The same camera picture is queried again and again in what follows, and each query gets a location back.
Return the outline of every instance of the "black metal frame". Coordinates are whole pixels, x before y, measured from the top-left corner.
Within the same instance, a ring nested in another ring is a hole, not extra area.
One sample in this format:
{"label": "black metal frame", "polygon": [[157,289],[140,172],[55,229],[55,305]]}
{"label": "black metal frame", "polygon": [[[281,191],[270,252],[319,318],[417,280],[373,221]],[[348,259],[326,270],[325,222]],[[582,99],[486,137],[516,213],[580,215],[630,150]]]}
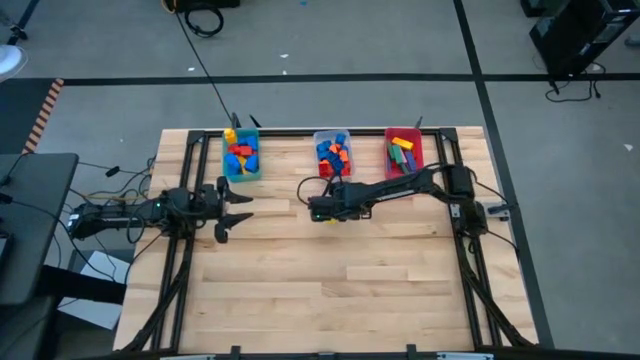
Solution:
{"label": "black metal frame", "polygon": [[[319,129],[313,128],[302,128],[302,129],[261,129],[260,136],[261,137],[296,137],[296,136],[313,136],[313,133],[318,131]],[[384,136],[383,128],[353,128],[349,129],[351,136]],[[456,164],[462,164],[462,154],[460,152],[460,147],[458,144],[458,137],[455,128],[427,128],[421,129],[423,136],[433,136],[436,144],[436,148],[438,151],[438,161],[441,163],[448,163],[449,159],[447,159],[447,152],[445,150],[445,141],[450,144],[451,152],[453,154],[453,161]],[[187,136],[187,144],[182,164],[182,171],[180,175],[180,186],[186,187],[189,181],[189,172],[191,170],[191,163],[193,159],[194,149],[197,144],[200,144],[200,156],[198,158],[198,165],[196,170],[196,178],[195,178],[195,188],[202,186],[204,181],[206,162],[207,162],[207,153],[209,150],[209,142],[213,138],[220,138],[222,136],[222,130],[211,130],[211,131],[203,131],[203,130],[192,130],[189,132]],[[462,278],[462,287],[465,297],[466,310],[469,320],[469,327],[471,331],[471,338],[473,340],[473,345],[475,349],[478,349],[484,346],[482,340],[482,334],[480,331],[480,323],[478,320],[478,311],[476,309],[476,303],[474,298],[474,289],[478,291],[478,286],[488,294],[488,299],[491,299],[491,288],[489,284],[489,278],[487,275],[486,264],[484,261],[484,257],[482,254],[482,245],[478,238],[471,238],[470,241],[473,242],[473,246],[475,247],[474,259],[478,271],[477,283],[472,284],[468,279],[468,267],[469,262],[467,259],[465,243],[462,236],[456,231],[455,228],[455,217],[452,212],[452,209],[449,209],[449,215],[452,221],[453,233],[454,233],[454,242],[456,247],[456,253],[458,257],[458,263],[460,268],[460,275]],[[175,266],[175,255],[178,247],[179,239],[172,238],[169,240],[169,246],[167,250],[167,257],[165,262],[165,267],[162,275],[162,283],[160,286],[160,294],[159,294],[159,302],[167,302],[167,296],[169,294],[169,290],[173,288],[174,282],[171,281],[173,269]],[[195,236],[191,236],[188,239],[185,239],[186,244],[183,253],[183,260],[180,267],[180,275],[182,275],[182,281],[180,284],[180,288],[177,292],[177,303],[175,307],[174,313],[174,321],[172,325],[171,332],[171,342],[168,350],[178,352],[180,345],[180,336],[182,334],[182,321],[184,318],[184,311],[186,307],[186,296],[187,296],[187,287],[188,287],[188,279],[189,279],[189,269],[191,267],[191,261],[193,257],[193,249]],[[486,300],[487,297],[480,297],[481,300]],[[496,310],[500,312],[497,306],[493,306],[493,312],[490,311],[491,306],[486,306],[486,314],[487,319],[489,320],[489,331],[491,335],[491,344],[493,346],[502,346],[500,330],[498,329],[498,321],[500,317],[496,317]],[[164,315],[159,314],[159,321],[157,322],[157,326],[153,332],[153,337],[151,341],[151,350],[160,350],[160,342],[162,338],[163,332],[163,324],[164,324]],[[435,353],[421,353],[422,355],[433,355]],[[393,358],[395,356],[400,356],[398,354],[393,353],[382,353],[377,354],[376,357],[383,358]],[[402,357],[406,358],[407,354],[402,353]]]}

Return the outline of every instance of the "wooden table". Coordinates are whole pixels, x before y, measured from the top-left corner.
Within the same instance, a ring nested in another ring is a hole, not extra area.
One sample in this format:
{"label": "wooden table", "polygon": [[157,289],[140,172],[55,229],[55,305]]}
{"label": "wooden table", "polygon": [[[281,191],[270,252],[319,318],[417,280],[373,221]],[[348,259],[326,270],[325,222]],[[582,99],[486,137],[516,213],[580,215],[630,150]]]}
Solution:
{"label": "wooden table", "polygon": [[[482,128],[457,132],[465,165],[497,188]],[[187,133],[162,133],[152,196],[178,186]],[[418,351],[473,349],[446,205],[417,195],[376,205],[369,221],[312,223],[296,197],[300,180],[317,174],[312,138],[260,141],[262,180],[231,185],[255,200],[230,212],[255,216],[235,227],[226,245],[215,243],[213,222],[197,234],[181,353],[229,353],[232,345],[243,353],[402,352],[409,343]],[[383,180],[382,146],[382,137],[352,138],[352,181]],[[433,139],[423,137],[423,151],[425,164],[437,161]],[[220,159],[221,142],[211,141],[205,183],[221,175]],[[309,181],[303,197],[323,187]],[[482,188],[476,193],[480,201],[499,201]],[[511,237],[508,223],[490,219],[489,227]],[[156,234],[147,231],[138,250]],[[496,303],[536,342],[513,248],[491,235],[481,240]],[[134,264],[114,349],[132,339],[155,307],[166,249],[166,241],[157,241]],[[483,306],[476,303],[488,343]],[[165,346],[172,309],[167,314]]]}

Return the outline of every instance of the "teal plastic bin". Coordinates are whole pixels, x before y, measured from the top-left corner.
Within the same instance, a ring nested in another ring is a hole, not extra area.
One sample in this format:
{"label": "teal plastic bin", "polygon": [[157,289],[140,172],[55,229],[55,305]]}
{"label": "teal plastic bin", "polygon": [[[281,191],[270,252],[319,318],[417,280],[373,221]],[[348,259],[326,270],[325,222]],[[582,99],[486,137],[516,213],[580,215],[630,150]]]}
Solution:
{"label": "teal plastic bin", "polygon": [[229,148],[229,144],[227,140],[224,138],[224,134],[222,135],[222,173],[224,176],[229,179],[231,182],[245,182],[245,181],[256,181],[262,178],[262,154],[260,153],[260,134],[258,129],[236,129],[236,135],[238,135],[238,139],[247,137],[247,136],[255,136],[258,139],[258,171],[255,173],[248,173],[247,175],[243,174],[235,174],[230,171],[227,167],[227,162],[224,161],[225,156],[228,154],[227,149]]}

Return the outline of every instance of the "orange block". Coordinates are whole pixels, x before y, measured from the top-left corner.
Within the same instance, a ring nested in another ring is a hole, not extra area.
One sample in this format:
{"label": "orange block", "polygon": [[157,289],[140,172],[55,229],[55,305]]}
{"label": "orange block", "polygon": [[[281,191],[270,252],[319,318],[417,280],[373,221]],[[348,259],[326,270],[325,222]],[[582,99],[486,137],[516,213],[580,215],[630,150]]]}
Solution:
{"label": "orange block", "polygon": [[347,150],[340,150],[340,160],[343,162],[349,161],[349,153]]}

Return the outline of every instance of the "table leg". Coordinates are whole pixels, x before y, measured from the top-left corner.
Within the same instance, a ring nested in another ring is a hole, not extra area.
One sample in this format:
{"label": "table leg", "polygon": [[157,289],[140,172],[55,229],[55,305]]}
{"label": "table leg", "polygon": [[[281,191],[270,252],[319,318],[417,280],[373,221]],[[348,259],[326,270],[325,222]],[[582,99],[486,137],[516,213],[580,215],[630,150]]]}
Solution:
{"label": "table leg", "polygon": [[126,285],[111,280],[96,279],[44,265],[40,272],[36,294],[122,304],[126,290]]}

